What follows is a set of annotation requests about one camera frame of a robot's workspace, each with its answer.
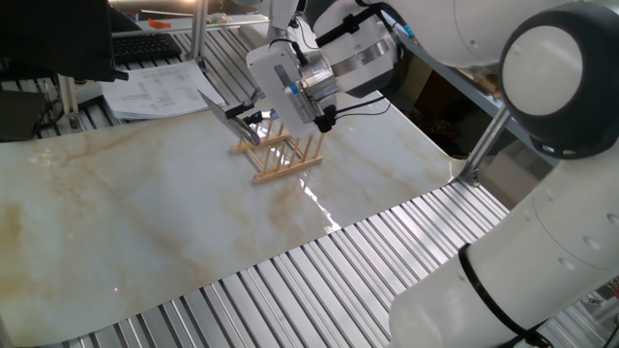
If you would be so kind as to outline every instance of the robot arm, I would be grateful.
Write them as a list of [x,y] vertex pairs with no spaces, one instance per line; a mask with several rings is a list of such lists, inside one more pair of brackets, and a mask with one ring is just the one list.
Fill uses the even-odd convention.
[[[463,258],[454,258],[397,297],[391,346],[511,347],[504,343],[518,331],[531,334],[528,343],[547,346],[529,328],[617,275],[612,178],[619,171],[619,118],[612,99],[619,93],[619,16],[605,0],[599,1],[605,7],[579,3],[546,11],[568,2],[386,1],[438,61],[463,68],[500,64],[511,114],[539,151],[572,160],[462,253],[503,314],[490,311]],[[367,15],[365,3],[314,5],[306,16],[320,50],[308,64],[282,42],[248,56],[256,82],[293,136],[321,127],[317,121],[333,112],[336,93],[361,97],[382,87],[397,60],[396,39],[378,13]]]
[[297,1],[271,0],[260,5],[272,20],[270,43],[250,52],[248,65],[290,133],[303,137],[335,125],[336,93],[362,98],[391,80],[399,38],[385,25],[383,6],[400,14],[435,59],[468,68],[498,63],[521,22],[568,1],[309,1],[306,18],[320,49],[305,66],[287,43],[270,44],[287,28]]

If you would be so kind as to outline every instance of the paper document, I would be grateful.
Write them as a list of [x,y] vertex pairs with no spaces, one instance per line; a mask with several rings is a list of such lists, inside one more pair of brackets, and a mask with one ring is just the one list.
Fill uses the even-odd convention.
[[160,119],[208,109],[198,90],[225,101],[194,61],[129,72],[129,81],[103,82],[103,96],[118,119]]

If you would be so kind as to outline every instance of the wooden dowel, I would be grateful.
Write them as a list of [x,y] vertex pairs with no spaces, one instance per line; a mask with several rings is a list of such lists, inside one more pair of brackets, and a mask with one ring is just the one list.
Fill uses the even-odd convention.
[[320,155],[320,147],[322,146],[322,139],[324,139],[325,134],[320,134],[320,139],[318,139],[318,145],[316,146],[316,152],[313,154],[314,158],[317,158]]
[[294,161],[297,159],[297,152],[299,151],[299,143],[300,142],[301,142],[301,140],[299,140],[299,139],[297,139],[297,141],[294,142],[294,150],[292,151],[292,159],[290,160],[290,163],[288,164],[288,166],[292,166]]
[[310,151],[312,140],[313,140],[313,135],[310,135],[308,138],[308,145],[306,145],[306,151],[303,152],[303,158],[301,159],[301,163],[304,163],[308,159],[308,152]]
[[264,167],[262,168],[262,172],[266,173],[267,172],[267,168],[269,167],[269,157],[271,155],[271,147],[269,146],[267,148],[267,155],[264,158]]
[[275,171],[280,170],[280,166],[281,166],[281,159],[283,159],[283,153],[284,151],[286,151],[286,142],[284,141],[283,144],[281,144],[281,149],[280,149],[280,158],[278,159],[278,165],[275,166]]
[[269,121],[269,127],[267,128],[267,139],[271,135],[271,129],[273,128],[273,121]]
[[258,157],[255,155],[255,153],[251,149],[248,149],[248,154],[250,155],[251,159],[255,161],[255,163],[258,165],[260,170],[264,171],[264,166],[262,165],[262,162],[260,161],[260,159],[258,159]]

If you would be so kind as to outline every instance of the wooden rack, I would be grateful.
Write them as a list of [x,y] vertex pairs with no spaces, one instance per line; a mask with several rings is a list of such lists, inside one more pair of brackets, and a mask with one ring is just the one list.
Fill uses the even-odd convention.
[[[240,155],[247,153],[251,160],[260,169],[260,172],[253,176],[253,182],[255,184],[264,184],[271,180],[280,178],[282,176],[298,172],[309,168],[313,165],[317,165],[322,162],[322,155],[320,155],[320,147],[324,139],[324,134],[320,134],[318,142],[313,150],[313,155],[310,156],[310,148],[313,144],[314,136],[310,135],[303,147],[301,147],[301,140],[294,139],[280,124],[280,130],[277,133],[273,133],[274,121],[268,121],[266,135],[260,138],[260,145],[254,146],[243,140],[239,141],[230,149],[230,152],[234,155]],[[292,152],[287,156],[286,152],[289,148],[292,148]],[[266,149],[264,160],[260,160],[255,151],[260,149]],[[269,166],[269,158],[273,150],[276,150],[278,156],[277,162]]]

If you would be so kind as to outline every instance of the marble table surface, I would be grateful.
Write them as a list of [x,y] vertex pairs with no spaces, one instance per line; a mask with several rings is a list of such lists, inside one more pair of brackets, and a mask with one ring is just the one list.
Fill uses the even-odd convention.
[[436,189],[462,166],[394,107],[342,119],[322,164],[265,185],[229,154],[234,142],[202,112],[0,144],[0,313],[14,345],[109,326]]

